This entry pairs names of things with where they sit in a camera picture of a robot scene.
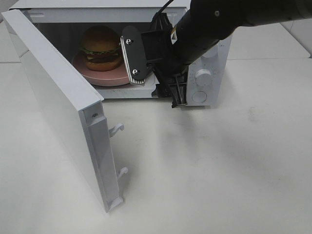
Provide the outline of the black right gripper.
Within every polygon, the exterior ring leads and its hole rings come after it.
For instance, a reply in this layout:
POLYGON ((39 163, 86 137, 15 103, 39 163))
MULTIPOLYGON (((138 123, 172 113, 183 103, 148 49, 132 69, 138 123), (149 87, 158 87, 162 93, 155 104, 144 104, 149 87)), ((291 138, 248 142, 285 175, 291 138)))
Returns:
POLYGON ((156 13, 142 34, 147 63, 159 82, 155 95, 172 98, 172 108, 187 105, 188 69, 193 63, 193 29, 187 24, 172 27, 166 13, 156 13))

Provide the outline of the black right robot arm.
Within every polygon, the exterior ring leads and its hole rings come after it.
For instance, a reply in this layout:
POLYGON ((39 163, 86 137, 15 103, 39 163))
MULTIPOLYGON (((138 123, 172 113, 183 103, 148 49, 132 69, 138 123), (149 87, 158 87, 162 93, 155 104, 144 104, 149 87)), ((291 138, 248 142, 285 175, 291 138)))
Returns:
POLYGON ((310 0, 193 0, 172 26, 164 9, 155 13, 142 34, 146 64, 163 75, 177 74, 229 37, 238 27, 310 19, 310 0))

